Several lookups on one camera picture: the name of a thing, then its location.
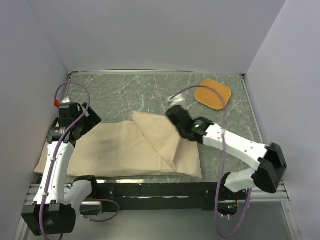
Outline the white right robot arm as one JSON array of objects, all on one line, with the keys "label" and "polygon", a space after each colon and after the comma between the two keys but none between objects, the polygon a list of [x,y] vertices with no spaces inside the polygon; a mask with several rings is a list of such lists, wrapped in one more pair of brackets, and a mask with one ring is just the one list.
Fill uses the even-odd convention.
[{"label": "white right robot arm", "polygon": [[223,176],[218,188],[222,198],[230,199],[237,192],[250,188],[270,194],[277,191],[287,169],[278,144],[265,145],[245,139],[204,117],[192,119],[180,105],[171,107],[165,115],[182,138],[225,151],[249,166],[247,170],[228,172]]}]

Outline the beige cloth wrap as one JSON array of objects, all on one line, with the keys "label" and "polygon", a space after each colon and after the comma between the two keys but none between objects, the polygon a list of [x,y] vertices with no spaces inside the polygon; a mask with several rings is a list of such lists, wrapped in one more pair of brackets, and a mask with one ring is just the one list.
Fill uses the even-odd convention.
[{"label": "beige cloth wrap", "polygon": [[198,144],[181,138],[165,116],[137,111],[132,111],[131,120],[100,123],[82,136],[67,174],[202,178]]}]

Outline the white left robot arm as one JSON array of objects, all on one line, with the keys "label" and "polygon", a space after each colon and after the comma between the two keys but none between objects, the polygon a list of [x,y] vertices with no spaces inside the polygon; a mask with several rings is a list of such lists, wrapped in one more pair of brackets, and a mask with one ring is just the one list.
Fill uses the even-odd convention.
[{"label": "white left robot arm", "polygon": [[65,192],[68,166],[76,142],[102,120],[85,102],[55,102],[59,116],[47,132],[47,158],[38,192],[31,205],[22,209],[22,218],[35,236],[69,234],[80,215],[86,199],[95,200],[100,193],[93,175],[76,178],[71,190]]}]

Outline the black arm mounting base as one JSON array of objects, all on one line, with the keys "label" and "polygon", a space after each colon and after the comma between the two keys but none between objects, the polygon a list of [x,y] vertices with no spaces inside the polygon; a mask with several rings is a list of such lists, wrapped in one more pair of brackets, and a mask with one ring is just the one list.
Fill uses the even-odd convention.
[{"label": "black arm mounting base", "polygon": [[216,182],[99,183],[97,193],[83,202],[81,211],[96,215],[139,210],[215,209]]}]

